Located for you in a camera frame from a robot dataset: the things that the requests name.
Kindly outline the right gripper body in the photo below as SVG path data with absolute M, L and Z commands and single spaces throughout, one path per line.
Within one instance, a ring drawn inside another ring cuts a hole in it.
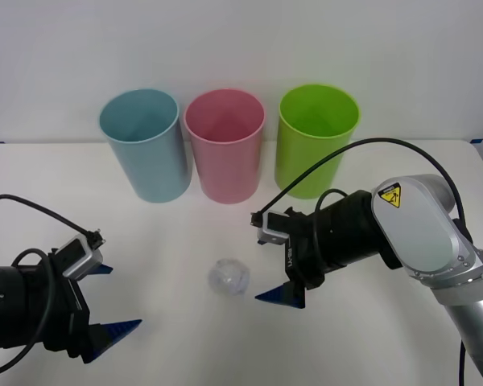
M 316 255 L 312 220 L 289 207 L 289 238 L 285 243 L 285 273 L 297 286 L 315 289 L 324 283 L 325 263 Z

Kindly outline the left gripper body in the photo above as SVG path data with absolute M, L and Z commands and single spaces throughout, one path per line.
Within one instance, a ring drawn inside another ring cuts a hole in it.
M 59 272 L 56 249 L 48 256 L 56 275 L 56 297 L 43 330 L 43 346 L 48 351 L 66 351 L 70 358 L 91 359 L 88 305 L 78 282 Z

